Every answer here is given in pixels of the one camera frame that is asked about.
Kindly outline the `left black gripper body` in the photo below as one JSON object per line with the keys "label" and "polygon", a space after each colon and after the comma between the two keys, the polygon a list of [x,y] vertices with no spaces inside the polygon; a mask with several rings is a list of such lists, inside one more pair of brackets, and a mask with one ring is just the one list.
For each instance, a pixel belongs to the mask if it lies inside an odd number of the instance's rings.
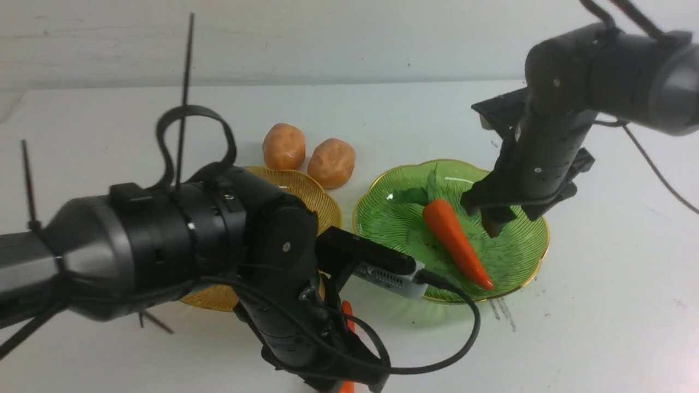
{"label": "left black gripper body", "polygon": [[347,382],[383,390],[387,351],[375,355],[350,330],[339,291],[318,262],[242,262],[236,268],[235,313],[262,342],[267,363],[319,392],[339,392]]}

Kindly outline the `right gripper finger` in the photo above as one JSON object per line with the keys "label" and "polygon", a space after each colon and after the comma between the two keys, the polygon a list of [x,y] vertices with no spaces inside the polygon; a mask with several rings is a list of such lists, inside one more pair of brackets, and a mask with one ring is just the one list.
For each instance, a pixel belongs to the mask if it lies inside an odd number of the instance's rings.
{"label": "right gripper finger", "polygon": [[494,206],[480,209],[481,222],[490,238],[497,238],[504,227],[517,219],[510,207]]}

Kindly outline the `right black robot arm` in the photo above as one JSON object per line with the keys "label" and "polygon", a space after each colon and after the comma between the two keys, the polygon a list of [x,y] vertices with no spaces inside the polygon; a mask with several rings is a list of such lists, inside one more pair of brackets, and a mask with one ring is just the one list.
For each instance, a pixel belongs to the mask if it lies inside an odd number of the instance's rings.
{"label": "right black robot arm", "polygon": [[472,105],[502,138],[494,169],[462,194],[492,238],[515,206],[536,221],[577,193],[594,157],[582,147],[599,114],[670,136],[697,131],[697,44],[690,32],[658,38],[602,23],[544,40],[526,58],[526,87]]}

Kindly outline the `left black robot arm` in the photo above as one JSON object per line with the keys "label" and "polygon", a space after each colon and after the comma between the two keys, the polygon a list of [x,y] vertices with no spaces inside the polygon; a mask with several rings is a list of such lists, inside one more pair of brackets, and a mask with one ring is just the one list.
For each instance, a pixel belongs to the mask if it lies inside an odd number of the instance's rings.
{"label": "left black robot arm", "polygon": [[236,166],[179,188],[117,184],[47,225],[26,186],[28,231],[2,235],[2,327],[24,326],[2,356],[65,310],[110,321],[224,284],[275,368],[322,392],[387,382],[389,357],[348,329],[342,285],[321,274],[340,262],[317,257],[317,214],[278,186]]}

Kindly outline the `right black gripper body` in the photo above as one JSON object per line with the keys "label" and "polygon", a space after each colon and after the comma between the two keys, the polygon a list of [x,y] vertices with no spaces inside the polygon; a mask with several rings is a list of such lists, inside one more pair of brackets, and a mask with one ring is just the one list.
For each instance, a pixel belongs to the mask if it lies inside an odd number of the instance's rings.
{"label": "right black gripper body", "polygon": [[467,214],[519,206],[530,221],[539,219],[572,181],[570,168],[595,120],[595,110],[554,114],[526,104],[494,169],[462,194]]}

